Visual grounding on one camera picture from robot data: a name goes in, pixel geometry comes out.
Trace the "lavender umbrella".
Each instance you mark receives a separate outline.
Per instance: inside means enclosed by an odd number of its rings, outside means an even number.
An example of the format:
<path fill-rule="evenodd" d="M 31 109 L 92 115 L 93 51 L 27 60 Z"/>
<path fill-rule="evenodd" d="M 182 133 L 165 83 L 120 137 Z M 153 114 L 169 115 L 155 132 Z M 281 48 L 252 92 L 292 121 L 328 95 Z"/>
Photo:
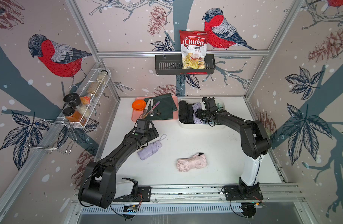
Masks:
<path fill-rule="evenodd" d="M 197 117 L 198 109 L 202 108 L 201 103 L 197 102 L 197 103 L 193 104 L 192 107 L 193 107 L 193 122 L 194 122 L 194 124 L 199 124 L 199 125 L 204 124 L 204 122 L 200 118 Z"/>
<path fill-rule="evenodd" d="M 164 140 L 167 137 L 167 134 L 163 134 L 159 140 L 149 144 L 146 147 L 143 147 L 140 149 L 137 154 L 139 158 L 143 161 L 146 160 L 147 158 L 151 157 L 153 154 L 158 152 L 158 150 L 163 146 L 161 144 L 161 141 Z"/>

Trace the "black sleeved umbrella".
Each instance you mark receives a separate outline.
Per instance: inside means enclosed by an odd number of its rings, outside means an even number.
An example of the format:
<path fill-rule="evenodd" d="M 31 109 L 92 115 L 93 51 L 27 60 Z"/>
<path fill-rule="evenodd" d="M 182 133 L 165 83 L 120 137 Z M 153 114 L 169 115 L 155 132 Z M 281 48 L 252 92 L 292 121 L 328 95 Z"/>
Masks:
<path fill-rule="evenodd" d="M 179 102 L 179 121 L 188 124 L 188 103 L 184 100 Z"/>

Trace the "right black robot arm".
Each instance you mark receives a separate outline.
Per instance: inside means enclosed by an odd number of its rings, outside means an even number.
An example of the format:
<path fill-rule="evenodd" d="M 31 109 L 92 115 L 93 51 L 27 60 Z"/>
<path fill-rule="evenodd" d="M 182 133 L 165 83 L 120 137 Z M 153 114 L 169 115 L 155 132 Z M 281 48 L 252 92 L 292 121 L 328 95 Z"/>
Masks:
<path fill-rule="evenodd" d="M 240 134 L 241 149 L 246 155 L 244 169 L 239 178 L 238 191 L 242 195 L 256 192 L 259 187 L 258 174 L 264 156 L 271 148 L 271 142 L 261 121 L 246 120 L 219 109 L 214 97 L 203 97 L 205 109 L 198 109 L 196 117 L 213 127 L 227 126 Z"/>

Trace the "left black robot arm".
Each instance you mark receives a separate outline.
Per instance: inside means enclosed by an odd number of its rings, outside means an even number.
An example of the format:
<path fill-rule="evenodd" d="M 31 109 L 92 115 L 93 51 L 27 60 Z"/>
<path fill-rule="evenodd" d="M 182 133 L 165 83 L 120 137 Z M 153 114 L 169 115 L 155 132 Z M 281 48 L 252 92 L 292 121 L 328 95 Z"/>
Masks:
<path fill-rule="evenodd" d="M 85 167 L 78 200 L 107 208 L 117 196 L 116 173 L 123 163 L 143 145 L 159 136 L 152 121 L 138 119 L 137 126 L 130 130 L 120 145 L 98 162 Z"/>

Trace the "cream storage box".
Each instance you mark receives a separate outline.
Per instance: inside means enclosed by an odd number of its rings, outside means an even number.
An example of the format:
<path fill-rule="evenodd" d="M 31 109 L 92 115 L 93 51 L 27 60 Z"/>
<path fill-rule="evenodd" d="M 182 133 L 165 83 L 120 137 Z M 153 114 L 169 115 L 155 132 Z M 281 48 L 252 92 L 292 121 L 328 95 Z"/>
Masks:
<path fill-rule="evenodd" d="M 195 104 L 195 103 L 202 103 L 201 98 L 178 98 L 178 101 L 186 101 L 188 104 Z M 205 129 L 205 130 L 211 130 L 211 129 L 224 129 L 226 126 L 216 124 L 215 126 L 211 127 L 208 124 L 184 124 L 179 120 L 179 125 L 182 128 L 186 129 Z"/>

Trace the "pink folded umbrella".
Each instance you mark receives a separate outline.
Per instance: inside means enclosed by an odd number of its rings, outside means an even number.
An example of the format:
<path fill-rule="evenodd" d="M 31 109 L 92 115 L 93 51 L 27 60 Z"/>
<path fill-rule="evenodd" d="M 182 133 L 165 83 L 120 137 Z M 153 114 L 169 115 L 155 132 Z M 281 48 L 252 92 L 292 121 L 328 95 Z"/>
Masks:
<path fill-rule="evenodd" d="M 197 153 L 190 158 L 178 159 L 176 164 L 179 172 L 189 172 L 191 169 L 202 169 L 207 166 L 205 154 Z"/>

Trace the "iridescent ornate butter knife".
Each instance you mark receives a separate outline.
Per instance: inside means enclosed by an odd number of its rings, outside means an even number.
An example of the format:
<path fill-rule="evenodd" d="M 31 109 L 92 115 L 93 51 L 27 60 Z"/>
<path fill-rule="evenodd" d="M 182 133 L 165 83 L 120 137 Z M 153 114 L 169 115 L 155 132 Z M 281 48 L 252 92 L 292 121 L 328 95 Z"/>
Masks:
<path fill-rule="evenodd" d="M 148 113 L 146 113 L 146 115 L 145 115 L 145 118 L 147 117 L 147 116 L 154 116 L 154 109 L 156 109 L 156 107 L 158 106 L 160 104 L 160 101 L 158 101 L 153 107 L 152 107 L 152 109 L 148 112 Z"/>

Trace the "dark green cloth napkin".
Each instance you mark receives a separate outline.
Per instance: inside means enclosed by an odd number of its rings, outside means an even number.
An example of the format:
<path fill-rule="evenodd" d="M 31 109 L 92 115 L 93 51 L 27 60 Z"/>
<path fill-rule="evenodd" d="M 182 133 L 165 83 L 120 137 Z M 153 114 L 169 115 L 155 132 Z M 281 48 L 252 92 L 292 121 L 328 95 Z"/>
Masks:
<path fill-rule="evenodd" d="M 148 99 L 154 100 L 154 105 L 160 101 L 160 104 L 157 106 L 159 112 L 161 113 L 159 116 L 147 116 L 145 119 L 148 120 L 170 120 L 173 119 L 173 113 L 176 112 L 177 106 L 174 102 L 173 96 L 171 94 L 160 95 L 152 98 L 145 98 L 144 101 L 147 103 Z"/>

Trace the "green lidded glass jar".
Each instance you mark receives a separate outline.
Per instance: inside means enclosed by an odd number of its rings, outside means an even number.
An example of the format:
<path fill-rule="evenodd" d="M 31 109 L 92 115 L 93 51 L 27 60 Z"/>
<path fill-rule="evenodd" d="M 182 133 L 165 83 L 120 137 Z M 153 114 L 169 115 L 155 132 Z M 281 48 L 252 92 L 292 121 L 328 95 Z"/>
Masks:
<path fill-rule="evenodd" d="M 266 131 L 268 137 L 270 138 L 273 133 L 269 129 L 267 129 L 267 128 L 265 128 L 265 131 Z"/>

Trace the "Chuba cassava chips bag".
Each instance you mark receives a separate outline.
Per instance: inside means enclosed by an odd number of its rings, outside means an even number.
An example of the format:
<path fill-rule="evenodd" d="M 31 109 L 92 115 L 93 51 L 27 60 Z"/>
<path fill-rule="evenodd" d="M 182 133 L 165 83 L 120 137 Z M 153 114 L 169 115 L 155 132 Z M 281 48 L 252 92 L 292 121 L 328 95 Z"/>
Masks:
<path fill-rule="evenodd" d="M 180 30 L 183 69 L 205 69 L 208 31 Z"/>

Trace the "orange spice jar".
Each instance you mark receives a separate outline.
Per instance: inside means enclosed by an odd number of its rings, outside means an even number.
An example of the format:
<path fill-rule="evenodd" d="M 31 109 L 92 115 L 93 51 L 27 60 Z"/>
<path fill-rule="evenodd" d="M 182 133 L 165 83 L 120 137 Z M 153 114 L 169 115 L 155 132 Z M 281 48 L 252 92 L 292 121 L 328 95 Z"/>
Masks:
<path fill-rule="evenodd" d="M 62 111 L 62 114 L 70 122 L 80 122 L 83 119 L 83 116 L 76 111 L 73 107 L 67 107 Z"/>

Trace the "black lidded spice jar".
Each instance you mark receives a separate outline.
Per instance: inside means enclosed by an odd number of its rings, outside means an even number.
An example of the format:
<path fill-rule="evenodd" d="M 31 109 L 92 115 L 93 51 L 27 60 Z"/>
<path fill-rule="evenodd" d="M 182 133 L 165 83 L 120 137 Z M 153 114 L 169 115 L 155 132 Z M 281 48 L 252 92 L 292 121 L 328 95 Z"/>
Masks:
<path fill-rule="evenodd" d="M 80 108 L 81 107 L 81 99 L 79 94 L 77 93 L 69 93 L 64 98 L 63 101 L 67 103 L 70 107 Z"/>

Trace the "white handled knife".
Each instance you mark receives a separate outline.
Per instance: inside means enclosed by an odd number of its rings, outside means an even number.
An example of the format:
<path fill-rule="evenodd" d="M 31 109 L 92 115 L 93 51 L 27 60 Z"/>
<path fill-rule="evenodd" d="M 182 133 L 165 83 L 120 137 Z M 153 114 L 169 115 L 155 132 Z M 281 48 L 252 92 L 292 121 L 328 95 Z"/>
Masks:
<path fill-rule="evenodd" d="M 145 108 L 144 108 L 144 110 L 143 110 L 143 114 L 141 115 L 141 118 L 145 119 L 145 118 L 147 117 L 149 105 L 150 105 L 150 103 L 152 103 L 152 102 L 153 102 L 152 99 L 148 99 L 148 101 L 147 101 L 147 103 L 146 103 L 146 106 L 145 106 Z"/>

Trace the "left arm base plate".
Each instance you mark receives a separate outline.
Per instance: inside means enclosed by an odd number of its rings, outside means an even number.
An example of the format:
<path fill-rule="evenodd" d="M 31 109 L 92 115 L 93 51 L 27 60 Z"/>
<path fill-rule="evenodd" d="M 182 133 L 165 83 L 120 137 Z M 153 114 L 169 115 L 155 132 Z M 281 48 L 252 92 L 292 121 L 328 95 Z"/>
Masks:
<path fill-rule="evenodd" d="M 134 190 L 130 195 L 116 198 L 113 202 L 149 202 L 150 196 L 150 186 L 139 186 L 137 191 Z"/>

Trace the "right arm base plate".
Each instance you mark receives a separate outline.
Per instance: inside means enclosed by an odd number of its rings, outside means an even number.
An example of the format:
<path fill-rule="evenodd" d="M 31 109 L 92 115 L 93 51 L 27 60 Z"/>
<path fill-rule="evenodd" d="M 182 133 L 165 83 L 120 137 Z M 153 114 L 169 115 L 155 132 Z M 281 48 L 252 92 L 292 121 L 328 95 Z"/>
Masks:
<path fill-rule="evenodd" d="M 262 201 L 264 199 L 259 183 L 251 187 L 242 187 L 239 185 L 226 185 L 223 186 L 221 192 L 225 194 L 227 201 Z"/>

